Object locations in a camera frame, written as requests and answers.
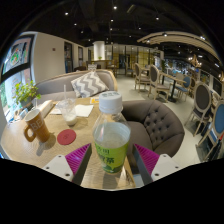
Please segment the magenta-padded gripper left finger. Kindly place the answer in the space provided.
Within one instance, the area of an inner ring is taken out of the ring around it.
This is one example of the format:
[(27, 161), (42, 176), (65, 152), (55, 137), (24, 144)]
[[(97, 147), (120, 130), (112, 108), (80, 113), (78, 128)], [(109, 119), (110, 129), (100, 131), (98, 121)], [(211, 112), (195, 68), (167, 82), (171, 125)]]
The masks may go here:
[(86, 144), (66, 156), (55, 156), (43, 167), (43, 170), (73, 182), (76, 185), (80, 185), (82, 183), (91, 154), (91, 144)]

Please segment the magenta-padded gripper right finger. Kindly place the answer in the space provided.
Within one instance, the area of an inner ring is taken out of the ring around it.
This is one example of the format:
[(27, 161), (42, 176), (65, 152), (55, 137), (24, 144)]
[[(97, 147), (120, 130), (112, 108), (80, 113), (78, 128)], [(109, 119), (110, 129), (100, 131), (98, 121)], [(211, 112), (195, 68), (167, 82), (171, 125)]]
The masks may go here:
[(145, 185), (181, 169), (168, 154), (158, 155), (138, 144), (133, 145), (133, 155)]

